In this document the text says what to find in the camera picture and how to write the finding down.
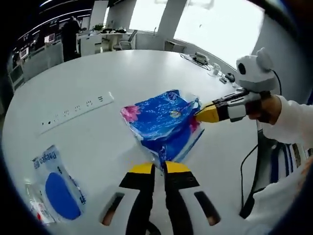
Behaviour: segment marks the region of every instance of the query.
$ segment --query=person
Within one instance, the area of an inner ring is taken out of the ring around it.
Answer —
[[[76,34],[81,30],[79,23],[72,16],[70,20],[62,27],[62,44],[64,61],[77,58]]]
[[[282,96],[272,95],[262,101],[262,109],[270,115],[269,123],[262,123],[267,138],[301,144],[306,149],[313,148],[313,106],[300,105]],[[253,113],[249,118],[258,119],[260,115]],[[309,157],[291,175],[255,193],[255,203],[246,220],[273,228],[297,198],[312,163],[313,157]]]

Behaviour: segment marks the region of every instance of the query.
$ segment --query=power strip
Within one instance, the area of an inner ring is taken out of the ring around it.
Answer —
[[[107,95],[95,96],[91,99],[87,99],[85,103],[78,104],[72,108],[65,109],[64,111],[55,114],[48,118],[47,121],[40,123],[40,134],[43,134],[54,127],[57,127],[73,118],[76,118],[82,114],[90,112],[101,106],[111,104],[114,101],[113,96],[109,92]]]

